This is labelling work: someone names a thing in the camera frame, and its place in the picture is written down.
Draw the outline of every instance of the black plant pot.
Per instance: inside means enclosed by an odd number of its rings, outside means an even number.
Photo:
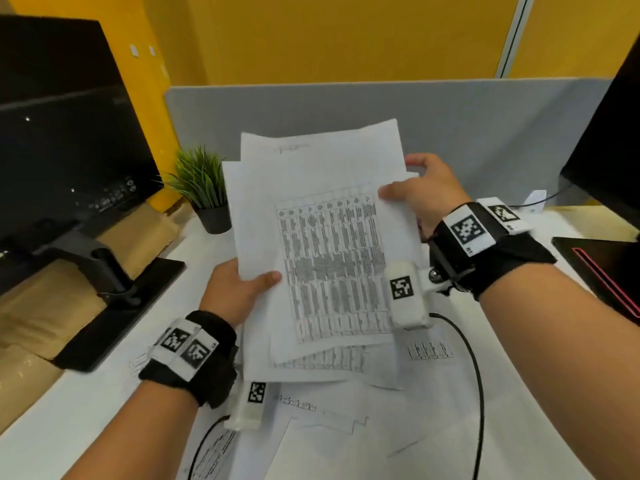
[[[215,209],[196,209],[195,207],[193,209],[208,233],[222,234],[231,229],[231,215],[228,205]]]

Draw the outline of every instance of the forearm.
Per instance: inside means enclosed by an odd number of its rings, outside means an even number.
[[[63,480],[173,480],[197,412],[188,391],[143,381]]]
[[[546,264],[503,276],[480,304],[533,396],[592,474],[640,478],[640,328]]]

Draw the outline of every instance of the potted plant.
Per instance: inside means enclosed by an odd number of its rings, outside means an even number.
[[[166,184],[187,198],[208,233],[231,229],[225,177],[217,153],[207,154],[203,146],[194,151],[178,150],[175,173],[168,174]]]

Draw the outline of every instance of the monitor stand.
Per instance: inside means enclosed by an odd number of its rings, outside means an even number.
[[[598,298],[640,325],[640,242],[554,237],[551,243]]]
[[[75,230],[46,252],[76,263],[107,304],[51,361],[80,372],[94,370],[185,268],[182,261],[156,258],[132,280],[107,245]]]

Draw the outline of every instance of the hand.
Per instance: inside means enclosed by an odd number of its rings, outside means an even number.
[[[238,274],[238,259],[231,259],[213,269],[199,309],[215,313],[236,328],[247,319],[258,295],[281,279],[279,272],[270,271],[250,281],[242,281]]]
[[[404,158],[407,166],[426,168],[423,177],[383,185],[378,196],[383,200],[404,200],[420,219],[422,231],[428,237],[443,217],[471,198],[438,156],[432,153],[412,153]]]

